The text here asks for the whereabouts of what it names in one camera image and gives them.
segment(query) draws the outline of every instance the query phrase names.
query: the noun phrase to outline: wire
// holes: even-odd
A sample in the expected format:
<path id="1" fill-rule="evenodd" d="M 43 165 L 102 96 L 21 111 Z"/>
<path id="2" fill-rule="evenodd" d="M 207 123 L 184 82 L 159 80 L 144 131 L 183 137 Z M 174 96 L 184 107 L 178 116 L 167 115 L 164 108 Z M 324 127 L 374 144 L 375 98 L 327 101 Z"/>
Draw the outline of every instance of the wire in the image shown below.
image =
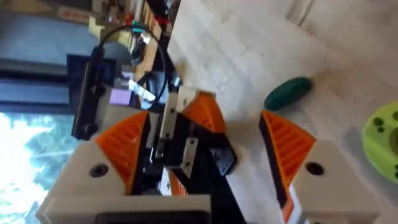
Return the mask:
<path id="1" fill-rule="evenodd" d="M 155 97 L 155 99 L 154 99 L 153 101 L 150 102 L 150 103 L 152 103 L 152 106 L 151 106 L 151 108 L 152 108 L 155 104 L 157 104 L 157 103 L 159 102 L 160 97 L 162 97 L 162 95 L 163 95 L 163 93 L 164 93 L 164 91 L 165 91 L 165 89 L 166 89 L 167 81 L 169 80 L 169 78 L 168 78 L 169 74 L 166 72 L 165 52 L 163 51 L 162 47 L 160 46 L 160 43 L 159 43 L 159 40 L 157 39 L 157 37 L 156 37 L 150 30 L 145 29 L 145 28 L 143 28 L 142 26 L 139 26 L 139 25 L 124 25 L 124 26 L 117 27 L 117 28 L 111 30 L 110 32 L 108 32 L 108 33 L 104 36 L 104 38 L 99 42 L 99 44 L 98 44 L 97 47 L 103 49 L 103 47 L 104 47 L 106 41 L 107 41 L 112 35 L 114 35 L 115 33 L 119 32 L 119 31 L 121 31 L 121 30 L 124 30 L 124 29 L 134 29 L 134 30 L 139 30 L 139 31 L 141 31 L 141 30 L 142 30 L 142 31 L 145 31 L 145 32 L 147 32 L 147 33 L 152 37 L 152 39 L 155 40 L 156 43 L 157 43 L 157 50 L 159 51 L 160 57 L 161 57 L 161 59 L 162 59 L 162 67 L 163 67 L 163 72 L 164 72 L 165 78 L 164 78 L 163 86 L 162 86 L 162 89 L 160 90 L 160 93 Z M 91 55 L 90 63 L 92 63 L 94 57 L 95 57 L 95 55 L 92 54 L 92 55 Z"/>

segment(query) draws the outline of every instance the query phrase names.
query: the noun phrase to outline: plywood surface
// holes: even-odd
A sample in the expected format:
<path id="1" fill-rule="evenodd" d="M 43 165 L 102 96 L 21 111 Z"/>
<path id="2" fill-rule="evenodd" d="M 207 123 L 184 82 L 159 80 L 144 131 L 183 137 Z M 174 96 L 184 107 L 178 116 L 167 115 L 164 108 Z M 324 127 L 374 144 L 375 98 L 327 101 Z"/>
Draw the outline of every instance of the plywood surface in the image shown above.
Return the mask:
<path id="1" fill-rule="evenodd" d="M 266 95 L 305 76 L 313 79 L 314 90 L 280 114 L 336 142 L 381 208 L 376 223 L 394 223 L 398 188 L 367 161 L 361 130 L 373 111 L 397 99 L 398 76 L 371 70 L 295 27 L 284 19 L 282 6 L 271 0 L 182 1 L 169 45 L 185 84 L 217 95 L 240 158 L 228 180 L 244 216 L 249 222 L 280 222 L 257 125 Z"/>

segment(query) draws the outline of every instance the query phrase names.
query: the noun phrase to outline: green object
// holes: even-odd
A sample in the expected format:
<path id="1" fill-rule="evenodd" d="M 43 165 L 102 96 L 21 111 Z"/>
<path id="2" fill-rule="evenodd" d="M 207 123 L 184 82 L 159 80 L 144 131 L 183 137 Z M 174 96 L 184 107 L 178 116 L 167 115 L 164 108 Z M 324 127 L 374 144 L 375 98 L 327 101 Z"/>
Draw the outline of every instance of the green object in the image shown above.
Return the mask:
<path id="1" fill-rule="evenodd" d="M 379 108 L 365 124 L 363 146 L 371 164 L 398 184 L 398 101 Z"/>
<path id="2" fill-rule="evenodd" d="M 293 78 L 273 90 L 264 101 L 266 110 L 279 110 L 291 103 L 296 102 L 305 96 L 312 87 L 312 82 L 308 78 Z"/>

